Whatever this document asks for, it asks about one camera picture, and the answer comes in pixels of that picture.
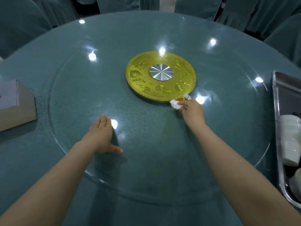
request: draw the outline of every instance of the person's left hand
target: person's left hand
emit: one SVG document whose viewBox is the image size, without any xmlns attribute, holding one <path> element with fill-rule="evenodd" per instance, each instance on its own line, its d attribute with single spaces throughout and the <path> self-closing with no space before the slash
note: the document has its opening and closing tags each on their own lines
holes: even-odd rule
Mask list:
<svg viewBox="0 0 301 226">
<path fill-rule="evenodd" d="M 113 128 L 111 119 L 105 114 L 101 118 L 97 118 L 95 125 L 90 127 L 90 130 L 82 138 L 81 142 L 88 147 L 92 147 L 96 153 L 112 152 L 122 154 L 122 149 L 111 144 Z"/>
</svg>

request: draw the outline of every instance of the beige box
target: beige box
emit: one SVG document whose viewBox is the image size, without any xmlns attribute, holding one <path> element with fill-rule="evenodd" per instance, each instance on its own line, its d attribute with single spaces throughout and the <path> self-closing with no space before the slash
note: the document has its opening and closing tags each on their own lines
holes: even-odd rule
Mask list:
<svg viewBox="0 0 301 226">
<path fill-rule="evenodd" d="M 0 132 L 36 119 L 32 92 L 17 80 L 0 81 Z"/>
</svg>

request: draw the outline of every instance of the silver metal disc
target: silver metal disc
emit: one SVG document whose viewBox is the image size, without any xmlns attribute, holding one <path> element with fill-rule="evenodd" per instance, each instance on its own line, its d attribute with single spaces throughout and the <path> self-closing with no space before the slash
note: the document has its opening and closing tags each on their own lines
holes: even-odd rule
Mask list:
<svg viewBox="0 0 301 226">
<path fill-rule="evenodd" d="M 167 81 L 173 77 L 171 67 L 164 64 L 155 64 L 150 68 L 150 75 L 159 81 Z"/>
</svg>

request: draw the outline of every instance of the hand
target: hand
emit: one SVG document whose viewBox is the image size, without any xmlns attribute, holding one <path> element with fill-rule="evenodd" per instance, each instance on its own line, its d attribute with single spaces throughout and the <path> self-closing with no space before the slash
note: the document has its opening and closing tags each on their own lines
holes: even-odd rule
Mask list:
<svg viewBox="0 0 301 226">
<path fill-rule="evenodd" d="M 196 100 L 178 102 L 178 105 L 183 105 L 180 110 L 182 111 L 184 121 L 193 132 L 198 128 L 206 126 L 204 107 Z"/>
<path fill-rule="evenodd" d="M 98 117 L 96 119 L 95 125 L 90 127 L 90 130 L 80 142 L 93 148 L 96 153 L 112 152 L 122 154 L 121 148 L 111 144 L 112 135 L 111 119 L 102 114 L 101 118 Z"/>
</svg>

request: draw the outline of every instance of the golden circular centerpiece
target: golden circular centerpiece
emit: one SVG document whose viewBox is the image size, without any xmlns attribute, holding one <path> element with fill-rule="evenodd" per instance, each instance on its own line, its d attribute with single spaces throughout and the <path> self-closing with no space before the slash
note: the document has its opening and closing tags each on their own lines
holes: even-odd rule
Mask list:
<svg viewBox="0 0 301 226">
<path fill-rule="evenodd" d="M 163 64 L 170 67 L 173 76 L 164 81 L 150 75 L 150 68 Z M 193 67 L 183 58 L 173 53 L 149 51 L 135 56 L 126 67 L 126 80 L 139 95 L 161 102 L 181 98 L 190 93 L 196 83 Z"/>
</svg>

